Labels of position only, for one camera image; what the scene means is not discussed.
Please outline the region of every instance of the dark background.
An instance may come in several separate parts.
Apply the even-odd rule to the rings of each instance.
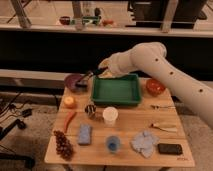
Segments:
[[[213,80],[213,38],[0,31],[0,68],[83,73],[112,53],[152,41],[167,47],[167,60],[178,69]]]

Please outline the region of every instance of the blue sponge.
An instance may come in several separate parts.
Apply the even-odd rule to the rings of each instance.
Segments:
[[[91,144],[91,132],[92,127],[88,124],[81,124],[78,133],[78,144],[79,145],[90,145]]]

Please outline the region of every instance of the blue cup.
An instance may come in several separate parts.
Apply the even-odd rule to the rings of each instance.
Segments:
[[[120,139],[117,136],[110,136],[106,139],[106,147],[111,153],[116,153],[121,146]]]

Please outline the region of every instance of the red bowl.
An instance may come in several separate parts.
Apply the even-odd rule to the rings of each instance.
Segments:
[[[69,16],[62,16],[59,19],[62,25],[70,25],[70,17]]]
[[[162,94],[166,87],[158,80],[150,78],[146,81],[146,89],[152,96],[157,96]]]

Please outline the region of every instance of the red pepper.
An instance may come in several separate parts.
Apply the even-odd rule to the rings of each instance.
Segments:
[[[71,122],[71,120],[75,117],[76,112],[75,111],[71,111],[67,114],[65,120],[64,120],[64,133],[67,132],[67,128],[69,126],[69,123]]]

